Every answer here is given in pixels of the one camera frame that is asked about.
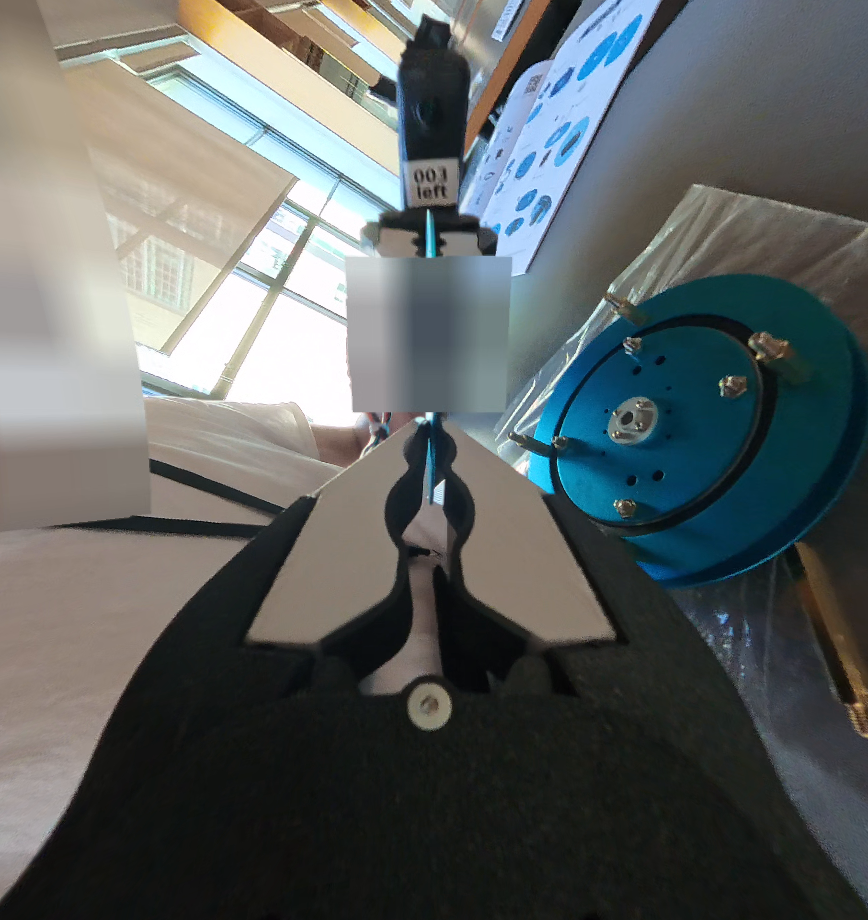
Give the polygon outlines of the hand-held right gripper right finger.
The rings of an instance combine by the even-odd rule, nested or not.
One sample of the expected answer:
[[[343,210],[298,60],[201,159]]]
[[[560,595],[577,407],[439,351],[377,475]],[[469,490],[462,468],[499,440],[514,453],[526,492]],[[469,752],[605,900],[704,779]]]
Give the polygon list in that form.
[[[442,423],[450,574],[473,601],[545,648],[615,638],[543,489],[451,421]]]

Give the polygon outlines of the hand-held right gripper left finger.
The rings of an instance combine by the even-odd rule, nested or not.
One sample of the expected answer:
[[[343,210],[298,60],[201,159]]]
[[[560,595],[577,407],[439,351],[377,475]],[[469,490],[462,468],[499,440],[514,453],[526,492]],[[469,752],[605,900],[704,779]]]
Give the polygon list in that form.
[[[308,513],[246,636],[290,650],[402,650],[412,628],[407,523],[385,507],[410,462],[425,466],[426,439],[405,424],[313,494]]]

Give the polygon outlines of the teal disc with servo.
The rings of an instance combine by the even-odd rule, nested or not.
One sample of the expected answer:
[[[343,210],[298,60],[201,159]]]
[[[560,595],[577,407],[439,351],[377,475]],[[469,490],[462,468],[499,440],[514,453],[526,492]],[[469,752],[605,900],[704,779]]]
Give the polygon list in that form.
[[[428,209],[426,212],[426,239],[425,239],[425,257],[435,259],[439,255],[438,233],[433,211]],[[440,415],[437,412],[426,413],[426,424],[428,426],[428,460],[427,460],[427,500],[428,504],[434,504],[435,491],[437,488],[437,436],[436,431],[440,423]]]

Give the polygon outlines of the blue round metal base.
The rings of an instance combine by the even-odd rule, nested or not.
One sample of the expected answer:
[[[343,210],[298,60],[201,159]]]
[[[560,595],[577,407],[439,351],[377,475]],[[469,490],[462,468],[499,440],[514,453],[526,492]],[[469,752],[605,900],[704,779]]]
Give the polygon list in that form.
[[[838,500],[868,439],[868,362],[816,296],[730,274],[670,288],[593,339],[549,397],[529,479],[668,588],[753,569]]]

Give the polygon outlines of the brass hex standoff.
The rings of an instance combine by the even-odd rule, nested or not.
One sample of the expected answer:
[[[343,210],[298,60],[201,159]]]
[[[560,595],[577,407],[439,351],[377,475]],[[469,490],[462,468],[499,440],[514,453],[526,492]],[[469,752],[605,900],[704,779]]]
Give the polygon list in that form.
[[[831,576],[816,550],[796,542],[795,558],[799,574],[796,589],[810,623],[811,631],[831,691],[845,709],[854,731],[868,740],[868,684],[864,662],[856,650],[831,581]]]

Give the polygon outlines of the large clear plastic bag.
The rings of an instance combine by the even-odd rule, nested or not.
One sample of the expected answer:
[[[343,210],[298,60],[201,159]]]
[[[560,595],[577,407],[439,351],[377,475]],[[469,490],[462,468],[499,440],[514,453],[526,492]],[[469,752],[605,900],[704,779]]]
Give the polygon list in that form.
[[[868,224],[693,186],[497,428],[694,622],[868,904]]]

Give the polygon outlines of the person's left forearm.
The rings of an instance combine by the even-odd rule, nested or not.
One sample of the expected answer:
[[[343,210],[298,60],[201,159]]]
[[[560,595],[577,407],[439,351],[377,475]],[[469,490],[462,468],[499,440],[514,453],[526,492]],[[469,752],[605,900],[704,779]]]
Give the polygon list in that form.
[[[311,423],[311,431],[319,460],[341,468],[355,463],[370,442],[369,423],[365,418],[348,427]]]

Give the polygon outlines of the wood-edged grey desk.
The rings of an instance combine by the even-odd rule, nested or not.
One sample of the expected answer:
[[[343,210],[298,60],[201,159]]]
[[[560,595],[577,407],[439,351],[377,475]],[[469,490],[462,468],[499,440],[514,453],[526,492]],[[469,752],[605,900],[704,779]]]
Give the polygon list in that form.
[[[532,35],[538,29],[551,1],[520,2],[517,13],[502,40],[493,38],[499,14],[508,2],[477,2],[459,48],[471,68],[471,85],[463,142],[463,154],[472,149],[485,128],[498,98],[509,84]]]

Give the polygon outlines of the printed instruction leaflet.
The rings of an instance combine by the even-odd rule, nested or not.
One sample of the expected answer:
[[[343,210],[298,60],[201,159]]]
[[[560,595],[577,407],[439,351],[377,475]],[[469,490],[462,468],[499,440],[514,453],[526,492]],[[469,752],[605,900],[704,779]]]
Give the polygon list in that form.
[[[532,265],[612,98],[624,80],[659,1],[604,2],[546,63],[512,126],[514,143],[497,159],[497,180],[482,223],[497,235],[497,257],[519,277]]]

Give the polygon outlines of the bright window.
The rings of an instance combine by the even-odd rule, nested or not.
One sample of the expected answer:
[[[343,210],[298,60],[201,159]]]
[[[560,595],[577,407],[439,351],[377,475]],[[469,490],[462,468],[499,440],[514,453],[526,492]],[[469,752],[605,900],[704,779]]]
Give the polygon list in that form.
[[[310,420],[350,421],[345,259],[361,226],[394,207],[395,178],[248,86],[241,106],[186,65],[148,85],[294,182],[214,268],[205,256],[225,243],[226,218],[147,179],[109,180],[144,396],[302,398]]]

